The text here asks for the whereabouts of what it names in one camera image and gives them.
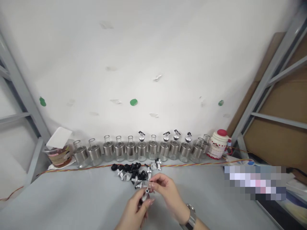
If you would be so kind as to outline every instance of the white wall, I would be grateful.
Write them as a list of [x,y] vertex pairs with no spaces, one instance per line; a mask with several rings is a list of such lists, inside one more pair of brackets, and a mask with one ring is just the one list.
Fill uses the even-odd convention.
[[196,138],[227,128],[299,2],[2,0],[0,29],[51,133]]

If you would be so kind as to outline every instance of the green sticker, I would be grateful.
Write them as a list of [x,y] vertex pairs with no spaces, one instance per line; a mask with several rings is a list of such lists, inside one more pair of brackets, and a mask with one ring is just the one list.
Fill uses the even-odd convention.
[[219,106],[222,106],[224,104],[224,101],[223,100],[220,100],[219,102],[218,102],[218,105]]
[[138,100],[137,100],[137,99],[132,99],[132,100],[130,101],[130,105],[132,105],[132,106],[137,105],[137,103],[138,103]]
[[40,103],[41,103],[42,106],[44,106],[44,107],[46,106],[45,99],[43,99],[42,97],[40,97],[40,98],[39,98],[39,101],[40,101]]

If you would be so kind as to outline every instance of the white card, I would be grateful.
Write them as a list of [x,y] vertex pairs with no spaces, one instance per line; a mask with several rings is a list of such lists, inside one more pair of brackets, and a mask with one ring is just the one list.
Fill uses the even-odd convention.
[[52,137],[47,142],[46,146],[48,149],[52,148],[64,148],[66,142],[68,141],[70,135],[72,134],[72,131],[65,129],[63,127],[59,127]]

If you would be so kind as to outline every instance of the glass oil bottle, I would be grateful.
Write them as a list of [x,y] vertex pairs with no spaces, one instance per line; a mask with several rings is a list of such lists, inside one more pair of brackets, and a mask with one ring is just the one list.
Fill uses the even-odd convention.
[[116,161],[121,162],[125,159],[125,144],[122,142],[122,137],[116,137],[116,144],[115,144],[115,155]]
[[89,148],[87,149],[93,166],[98,166],[102,163],[102,154],[99,144],[96,143],[95,138],[89,139]]
[[113,160],[114,157],[114,149],[113,149],[113,142],[111,141],[110,135],[104,136],[105,143],[103,144],[103,152],[105,153],[105,161],[110,162]]
[[179,160],[187,163],[189,162],[190,154],[192,151],[192,146],[190,142],[192,141],[192,135],[188,132],[187,136],[185,137],[185,142],[181,143],[181,150],[179,154]]
[[191,153],[191,161],[195,164],[200,164],[202,155],[204,154],[204,139],[201,137],[193,144],[193,150]]
[[166,132],[163,134],[163,141],[160,143],[160,160],[167,161],[167,157],[169,155],[169,135],[170,132]]
[[169,148],[169,158],[171,160],[177,160],[180,149],[180,143],[178,141],[180,138],[180,133],[177,131],[177,129],[175,129],[174,131],[175,131],[174,139],[170,141],[170,148]]
[[204,147],[204,153],[202,154],[202,158],[205,158],[205,156],[207,155],[207,152],[210,148],[210,136],[208,134],[204,134],[204,144],[203,144],[203,147]]
[[74,145],[74,157],[78,162],[78,168],[85,168],[89,165],[91,159],[89,158],[89,154],[86,150],[86,147],[82,145],[80,140],[77,140],[73,143]]
[[157,152],[158,152],[158,142],[156,141],[156,135],[151,135],[151,141],[148,142],[148,148],[149,148],[149,159],[155,160],[157,158]]
[[141,135],[139,137],[139,143],[137,144],[137,148],[138,148],[138,161],[143,162],[146,160],[146,147],[147,144],[144,141],[145,140],[145,134],[142,131],[139,131],[139,134]]
[[136,152],[136,144],[133,141],[133,136],[128,137],[128,142],[126,144],[127,148],[127,160],[134,161],[135,160],[135,152]]

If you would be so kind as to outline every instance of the watch strap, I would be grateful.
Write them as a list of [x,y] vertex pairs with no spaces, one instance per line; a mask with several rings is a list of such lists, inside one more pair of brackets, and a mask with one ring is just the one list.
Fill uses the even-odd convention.
[[195,212],[195,209],[193,208],[193,206],[190,205],[190,204],[187,204],[187,206],[190,209],[190,218],[189,218],[188,222],[186,223],[186,225],[180,225],[180,226],[184,230],[193,230],[195,223],[196,223],[197,216],[196,216],[196,212]]

